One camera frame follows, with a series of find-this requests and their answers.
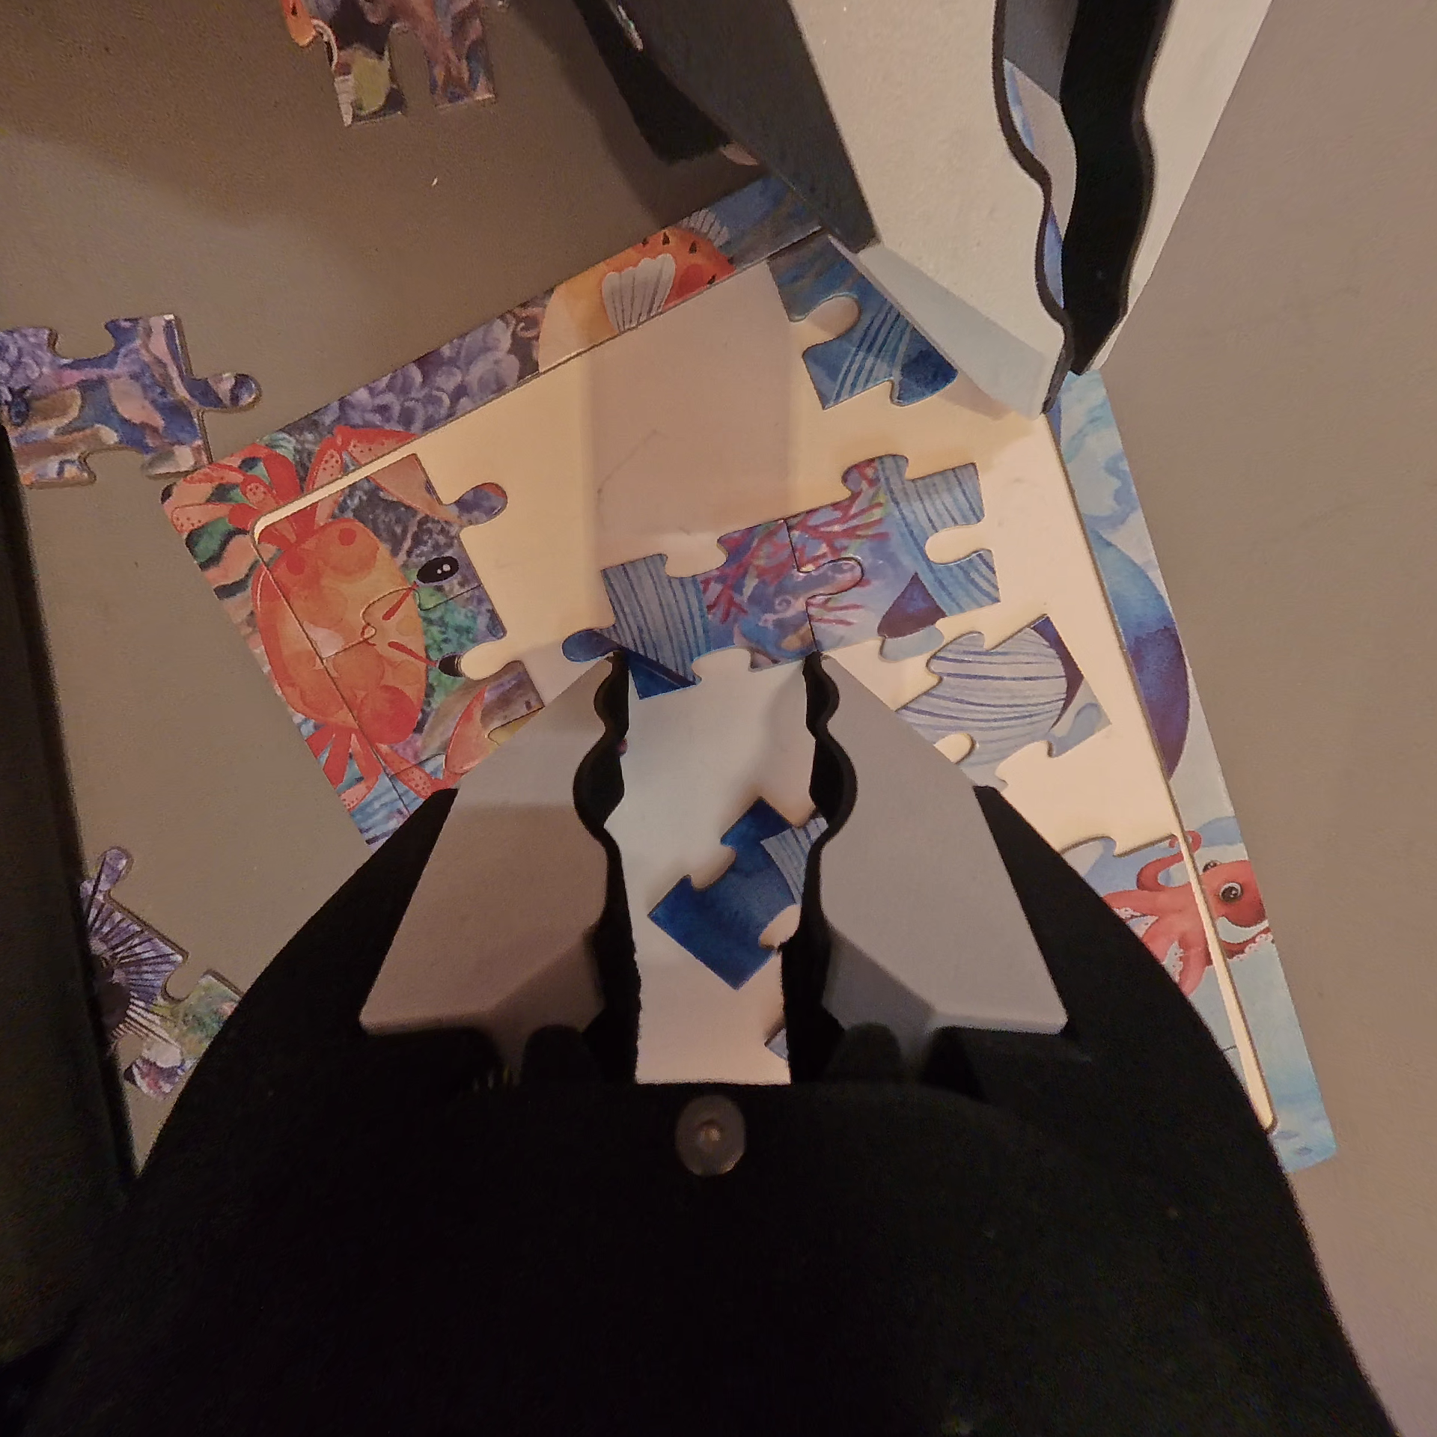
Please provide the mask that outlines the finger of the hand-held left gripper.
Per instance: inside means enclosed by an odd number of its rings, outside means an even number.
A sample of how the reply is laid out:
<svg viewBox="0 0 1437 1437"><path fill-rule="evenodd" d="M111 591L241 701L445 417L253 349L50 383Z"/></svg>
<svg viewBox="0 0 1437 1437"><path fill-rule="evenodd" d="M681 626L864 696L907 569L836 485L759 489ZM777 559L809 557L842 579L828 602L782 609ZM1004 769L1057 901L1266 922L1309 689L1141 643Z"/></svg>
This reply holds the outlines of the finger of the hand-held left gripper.
<svg viewBox="0 0 1437 1437"><path fill-rule="evenodd" d="M1059 88L1071 369L1098 366L1151 277L1268 1L1081 1Z"/></svg>
<svg viewBox="0 0 1437 1437"><path fill-rule="evenodd" d="M802 1L874 237L840 244L987 396L1042 414L1073 352L1059 87L1076 3Z"/></svg>

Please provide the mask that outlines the ocean print puzzle board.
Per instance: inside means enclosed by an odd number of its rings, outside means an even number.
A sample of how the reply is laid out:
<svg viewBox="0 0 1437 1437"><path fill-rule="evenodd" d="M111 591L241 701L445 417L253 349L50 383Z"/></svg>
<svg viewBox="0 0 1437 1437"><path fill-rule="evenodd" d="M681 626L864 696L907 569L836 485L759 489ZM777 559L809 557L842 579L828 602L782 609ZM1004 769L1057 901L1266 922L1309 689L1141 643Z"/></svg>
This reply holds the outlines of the ocean print puzzle board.
<svg viewBox="0 0 1437 1437"><path fill-rule="evenodd" d="M1336 1149L1103 379L984 395L758 181L168 485L371 845L595 660L640 1077L782 1081L824 653L1064 851L1290 1170Z"/></svg>

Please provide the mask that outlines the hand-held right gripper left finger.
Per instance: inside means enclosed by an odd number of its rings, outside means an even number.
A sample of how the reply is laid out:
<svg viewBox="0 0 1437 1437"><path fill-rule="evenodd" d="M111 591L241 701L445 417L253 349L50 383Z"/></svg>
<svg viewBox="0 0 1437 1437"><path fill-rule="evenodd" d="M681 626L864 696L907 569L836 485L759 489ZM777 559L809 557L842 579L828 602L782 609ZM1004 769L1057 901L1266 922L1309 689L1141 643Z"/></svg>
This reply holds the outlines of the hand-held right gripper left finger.
<svg viewBox="0 0 1437 1437"><path fill-rule="evenodd" d="M458 783L361 1011L369 1033L479 1029L517 1067L534 1031L566 1026L602 1074L635 1077L641 980L607 829L628 709L614 653Z"/></svg>

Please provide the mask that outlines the pile of loose puzzle pieces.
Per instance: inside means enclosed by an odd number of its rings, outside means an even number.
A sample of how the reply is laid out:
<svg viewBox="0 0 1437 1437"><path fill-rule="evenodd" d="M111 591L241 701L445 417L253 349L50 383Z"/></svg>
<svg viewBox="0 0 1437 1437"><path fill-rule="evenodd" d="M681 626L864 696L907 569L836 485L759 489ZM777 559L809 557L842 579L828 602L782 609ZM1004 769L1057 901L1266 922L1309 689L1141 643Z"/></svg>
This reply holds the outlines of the pile of loose puzzle pieces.
<svg viewBox="0 0 1437 1437"><path fill-rule="evenodd" d="M2 331L3 429L19 480L32 489L94 480L91 455L130 451L152 477L183 477L210 458L204 414L250 407L258 383L238 371L198 376L176 316L104 321L108 349L62 355L50 328ZM198 1064L239 992L202 973L188 995L169 990L183 947L120 903L132 853L111 846L80 884L96 1002L109 1050L133 1041L123 1079L152 1100L173 1094Z"/></svg>

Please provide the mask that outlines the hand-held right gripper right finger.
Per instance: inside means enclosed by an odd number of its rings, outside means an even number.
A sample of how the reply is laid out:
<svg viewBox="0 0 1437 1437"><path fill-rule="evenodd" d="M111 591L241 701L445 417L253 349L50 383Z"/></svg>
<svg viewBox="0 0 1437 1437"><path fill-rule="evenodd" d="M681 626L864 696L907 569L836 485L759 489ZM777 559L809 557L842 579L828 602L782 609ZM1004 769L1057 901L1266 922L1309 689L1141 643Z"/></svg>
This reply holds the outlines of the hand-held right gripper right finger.
<svg viewBox="0 0 1437 1437"><path fill-rule="evenodd" d="M970 778L831 656L802 663L821 829L783 944L794 1081L847 1029L891 1033L901 1065L944 1028L1055 1033L1066 1009Z"/></svg>

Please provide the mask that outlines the group of assembled puzzle pieces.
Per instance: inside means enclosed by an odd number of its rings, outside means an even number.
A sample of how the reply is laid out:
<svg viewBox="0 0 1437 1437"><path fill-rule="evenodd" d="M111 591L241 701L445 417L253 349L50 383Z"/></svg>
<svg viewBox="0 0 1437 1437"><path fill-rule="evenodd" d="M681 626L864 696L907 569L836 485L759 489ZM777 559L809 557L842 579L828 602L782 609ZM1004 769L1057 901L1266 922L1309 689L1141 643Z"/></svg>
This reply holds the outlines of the group of assembled puzzle pieces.
<svg viewBox="0 0 1437 1437"><path fill-rule="evenodd" d="M1173 610L1096 371L1042 419L984 395L824 237L765 265L626 254L544 306L541 366L428 431L409 366L262 441L255 614L395 759L419 733L407 631L477 598L481 684L612 650L655 692L744 653L838 653L975 781L1064 838L1148 853L1100 891L1182 992L1244 1012L1278 970Z"/></svg>

